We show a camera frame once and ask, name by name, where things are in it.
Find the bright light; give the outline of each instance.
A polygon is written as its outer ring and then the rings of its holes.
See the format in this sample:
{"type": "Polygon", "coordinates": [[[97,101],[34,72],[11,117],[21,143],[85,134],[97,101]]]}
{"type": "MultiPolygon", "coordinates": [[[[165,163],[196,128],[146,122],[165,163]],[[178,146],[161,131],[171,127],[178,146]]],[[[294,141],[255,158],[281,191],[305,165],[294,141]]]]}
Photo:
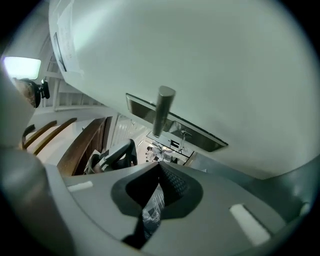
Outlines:
{"type": "Polygon", "coordinates": [[[5,57],[3,63],[11,78],[35,80],[38,78],[41,60],[35,58],[5,57]]]}

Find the metal rod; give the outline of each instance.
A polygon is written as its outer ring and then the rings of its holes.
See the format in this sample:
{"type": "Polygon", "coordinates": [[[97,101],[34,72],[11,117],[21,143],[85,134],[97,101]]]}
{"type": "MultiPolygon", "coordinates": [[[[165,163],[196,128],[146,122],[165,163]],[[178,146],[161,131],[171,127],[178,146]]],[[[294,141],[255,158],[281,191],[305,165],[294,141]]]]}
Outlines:
{"type": "Polygon", "coordinates": [[[155,107],[155,119],[153,123],[152,134],[159,137],[164,129],[171,104],[176,95],[176,91],[167,86],[160,86],[158,99],[155,107]]]}

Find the white railing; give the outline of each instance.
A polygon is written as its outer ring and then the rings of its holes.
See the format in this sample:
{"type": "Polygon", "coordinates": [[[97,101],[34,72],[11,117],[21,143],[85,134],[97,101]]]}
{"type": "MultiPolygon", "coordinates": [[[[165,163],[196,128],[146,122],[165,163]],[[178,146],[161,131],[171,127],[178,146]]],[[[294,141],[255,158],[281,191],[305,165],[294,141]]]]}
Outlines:
{"type": "Polygon", "coordinates": [[[50,98],[44,98],[39,108],[64,111],[106,107],[65,82],[53,53],[43,65],[47,67],[43,74],[48,81],[50,98]]]}

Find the plastic bag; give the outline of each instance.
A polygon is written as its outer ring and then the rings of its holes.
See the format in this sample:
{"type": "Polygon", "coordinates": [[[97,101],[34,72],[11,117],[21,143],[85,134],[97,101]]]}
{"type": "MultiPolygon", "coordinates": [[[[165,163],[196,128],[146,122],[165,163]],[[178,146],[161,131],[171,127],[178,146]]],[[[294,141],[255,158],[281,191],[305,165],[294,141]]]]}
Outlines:
{"type": "Polygon", "coordinates": [[[161,211],[165,207],[164,193],[160,185],[153,192],[142,210],[144,237],[148,240],[157,230],[161,222],[161,211]]]}

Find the white curved panel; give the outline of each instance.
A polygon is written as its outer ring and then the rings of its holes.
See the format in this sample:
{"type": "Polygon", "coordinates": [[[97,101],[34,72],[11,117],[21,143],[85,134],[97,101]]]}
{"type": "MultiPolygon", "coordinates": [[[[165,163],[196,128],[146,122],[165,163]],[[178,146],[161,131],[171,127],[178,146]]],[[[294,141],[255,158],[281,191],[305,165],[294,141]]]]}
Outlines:
{"type": "Polygon", "coordinates": [[[61,73],[83,93],[151,127],[129,113],[126,93],[156,102],[158,87],[171,87],[172,113],[229,144],[187,146],[257,178],[320,153],[319,66],[277,3],[75,0],[62,15],[68,4],[50,2],[50,36],[69,49],[77,65],[61,73]]]}

